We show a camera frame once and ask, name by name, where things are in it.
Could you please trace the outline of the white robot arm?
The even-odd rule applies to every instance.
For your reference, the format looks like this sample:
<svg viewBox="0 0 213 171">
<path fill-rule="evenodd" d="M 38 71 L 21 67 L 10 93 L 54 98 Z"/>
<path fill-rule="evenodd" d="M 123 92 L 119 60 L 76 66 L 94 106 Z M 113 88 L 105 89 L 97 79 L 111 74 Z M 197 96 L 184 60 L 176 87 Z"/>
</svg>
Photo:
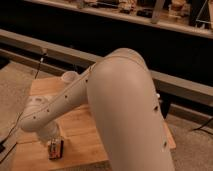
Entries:
<svg viewBox="0 0 213 171">
<path fill-rule="evenodd" d="M 175 171 L 155 85 L 138 52 L 116 49 L 53 99 L 30 101 L 20 127 L 51 137 L 51 122 L 84 103 L 113 171 Z"/>
</svg>

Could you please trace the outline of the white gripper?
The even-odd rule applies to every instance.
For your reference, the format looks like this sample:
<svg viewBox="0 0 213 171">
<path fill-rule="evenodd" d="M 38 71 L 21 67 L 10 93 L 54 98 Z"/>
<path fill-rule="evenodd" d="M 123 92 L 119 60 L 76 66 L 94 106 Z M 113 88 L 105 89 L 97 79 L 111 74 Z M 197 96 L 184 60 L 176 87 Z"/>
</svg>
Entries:
<svg viewBox="0 0 213 171">
<path fill-rule="evenodd" d="M 38 139 L 46 143 L 60 136 L 60 128 L 57 122 L 52 121 L 36 132 Z"/>
</svg>

